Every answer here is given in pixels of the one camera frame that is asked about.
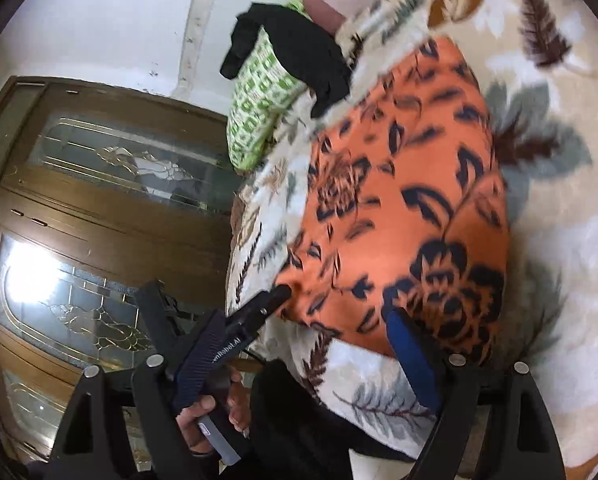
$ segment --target black cloth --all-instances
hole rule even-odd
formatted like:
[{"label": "black cloth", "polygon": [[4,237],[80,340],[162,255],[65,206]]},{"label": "black cloth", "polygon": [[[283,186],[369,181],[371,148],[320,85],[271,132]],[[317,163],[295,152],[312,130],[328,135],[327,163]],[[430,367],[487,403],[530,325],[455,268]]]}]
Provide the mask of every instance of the black cloth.
[{"label": "black cloth", "polygon": [[351,71],[341,49],[323,28],[296,10],[270,4],[252,4],[237,16],[221,75],[234,79],[255,46],[259,29],[268,33],[279,63],[316,94],[311,117],[319,118],[350,92]]},{"label": "black cloth", "polygon": [[253,452],[218,476],[218,458],[200,459],[208,480],[352,480],[348,450],[413,462],[320,406],[281,361],[266,364],[250,397]]}]

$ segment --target orange floral pillow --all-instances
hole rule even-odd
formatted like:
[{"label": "orange floral pillow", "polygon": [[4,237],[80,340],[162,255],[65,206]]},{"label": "orange floral pillow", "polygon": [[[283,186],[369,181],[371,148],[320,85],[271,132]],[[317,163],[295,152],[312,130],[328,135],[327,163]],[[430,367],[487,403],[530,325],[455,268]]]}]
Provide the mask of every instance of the orange floral pillow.
[{"label": "orange floral pillow", "polygon": [[404,308],[444,348],[485,361],[502,306],[505,189],[478,83],[448,38],[405,58],[320,133],[281,309],[392,355],[382,309]]}]

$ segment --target white wall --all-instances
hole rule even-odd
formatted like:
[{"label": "white wall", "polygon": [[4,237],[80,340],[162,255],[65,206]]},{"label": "white wall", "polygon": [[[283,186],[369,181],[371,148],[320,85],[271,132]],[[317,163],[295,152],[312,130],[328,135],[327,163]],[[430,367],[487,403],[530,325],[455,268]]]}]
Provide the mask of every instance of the white wall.
[{"label": "white wall", "polygon": [[176,89],[176,98],[226,113],[233,83],[219,68],[235,16],[252,1],[288,0],[201,0],[209,16],[186,64],[192,0],[26,0],[0,35],[0,88],[10,75],[60,76],[166,96]]},{"label": "white wall", "polygon": [[10,75],[61,76],[169,95],[191,0],[26,0],[0,35]]},{"label": "white wall", "polygon": [[223,57],[230,48],[230,34],[236,24],[236,16],[245,12],[252,2],[285,4],[289,0],[215,0],[205,26],[201,46],[196,47],[191,67],[186,68],[188,49],[182,63],[180,87],[176,98],[226,114],[230,108],[234,83],[219,73]]}]

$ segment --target pillow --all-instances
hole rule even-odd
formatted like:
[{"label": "pillow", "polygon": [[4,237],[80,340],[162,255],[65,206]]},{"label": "pillow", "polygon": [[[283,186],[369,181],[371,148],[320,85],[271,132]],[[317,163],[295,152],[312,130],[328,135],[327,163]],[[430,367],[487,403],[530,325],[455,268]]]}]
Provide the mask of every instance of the pillow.
[{"label": "pillow", "polygon": [[[299,1],[285,6],[306,16]],[[237,76],[228,114],[228,150],[236,170],[252,170],[262,159],[277,120],[306,87],[279,63],[261,27],[255,47]]]},{"label": "pillow", "polygon": [[383,318],[403,308],[444,349],[486,361],[510,237],[487,116],[459,49],[431,38],[323,130],[278,314],[392,356]]}]

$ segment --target gray leaf print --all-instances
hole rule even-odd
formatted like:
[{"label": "gray leaf print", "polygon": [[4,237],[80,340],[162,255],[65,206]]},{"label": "gray leaf print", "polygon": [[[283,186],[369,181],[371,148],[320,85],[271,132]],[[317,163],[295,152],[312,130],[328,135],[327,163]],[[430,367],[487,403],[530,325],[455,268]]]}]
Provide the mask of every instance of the gray leaf print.
[{"label": "gray leaf print", "polygon": [[426,0],[402,0],[395,11],[395,19],[388,30],[381,34],[381,44],[386,44],[404,24],[410,19],[412,13],[421,6]]},{"label": "gray leaf print", "polygon": [[491,364],[507,368],[516,361],[537,362],[557,341],[554,327],[564,309],[561,277],[542,263],[528,260],[517,290],[509,288],[500,316],[500,332]]},{"label": "gray leaf print", "polygon": [[283,224],[259,253],[257,259],[257,270],[261,271],[277,256],[280,250],[284,249],[287,245],[287,228]]},{"label": "gray leaf print", "polygon": [[325,129],[322,123],[318,123],[310,133],[310,140],[316,140],[319,138],[319,134]]},{"label": "gray leaf print", "polygon": [[359,426],[370,426],[386,437],[425,440],[435,421],[430,410],[417,402],[403,374],[385,390],[373,383],[359,384],[350,401],[333,393],[352,408]]},{"label": "gray leaf print", "polygon": [[299,131],[299,122],[295,121],[290,126],[290,128],[288,130],[288,134],[287,134],[288,144],[290,144],[291,146],[293,145],[293,143],[295,142],[295,139],[297,138],[298,131]]},{"label": "gray leaf print", "polygon": [[285,208],[290,207],[290,202],[297,192],[297,174],[288,173],[288,186],[286,188],[287,195],[285,196]]},{"label": "gray leaf print", "polygon": [[583,137],[572,126],[548,116],[547,83],[521,88],[510,105],[506,86],[494,83],[486,92],[486,104],[512,224],[528,201],[531,180],[566,176],[592,164],[592,158]]}]

